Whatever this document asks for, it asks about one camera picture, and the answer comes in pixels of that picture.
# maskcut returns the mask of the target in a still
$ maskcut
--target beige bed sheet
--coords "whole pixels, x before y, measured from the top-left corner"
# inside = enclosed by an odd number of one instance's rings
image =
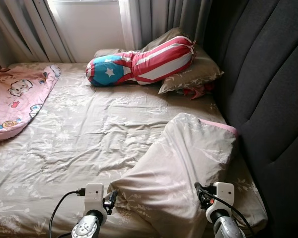
[[[19,65],[42,70],[48,64]],[[158,95],[160,85],[94,88],[84,76],[85,64],[59,66],[61,77],[36,118],[18,136],[0,142],[0,237],[46,237],[50,216],[66,192],[89,182],[102,182],[107,191],[178,113],[225,123],[211,95],[190,101],[176,93]],[[255,191],[247,182],[248,191]],[[68,232],[83,209],[83,197],[66,198],[54,219],[54,235]],[[158,236],[124,209],[108,216],[100,235]]]

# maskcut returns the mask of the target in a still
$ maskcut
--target gray curtain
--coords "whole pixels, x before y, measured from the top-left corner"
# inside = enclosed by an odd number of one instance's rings
[[[0,0],[0,66],[73,62],[46,0]]]
[[[171,28],[180,27],[191,39],[203,44],[212,0],[127,0],[136,49]]]

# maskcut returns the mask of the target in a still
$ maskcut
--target headboard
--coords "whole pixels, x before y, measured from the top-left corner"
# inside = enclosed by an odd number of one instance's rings
[[[298,0],[213,0],[204,48],[225,72],[215,100],[239,132],[264,233],[298,237]]]

